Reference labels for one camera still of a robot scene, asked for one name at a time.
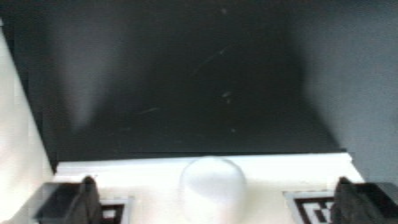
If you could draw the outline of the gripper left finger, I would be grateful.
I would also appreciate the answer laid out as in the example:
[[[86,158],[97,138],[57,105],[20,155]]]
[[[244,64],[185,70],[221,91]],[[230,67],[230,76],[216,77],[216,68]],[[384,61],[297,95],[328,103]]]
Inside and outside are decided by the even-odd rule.
[[[102,204],[97,181],[61,183],[36,213],[40,224],[102,224]]]

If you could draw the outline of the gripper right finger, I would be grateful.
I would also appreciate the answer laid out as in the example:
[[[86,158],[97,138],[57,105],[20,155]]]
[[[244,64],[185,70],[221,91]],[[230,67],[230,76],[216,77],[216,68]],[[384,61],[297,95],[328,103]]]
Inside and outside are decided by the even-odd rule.
[[[340,178],[331,209],[333,224],[398,224],[398,186]]]

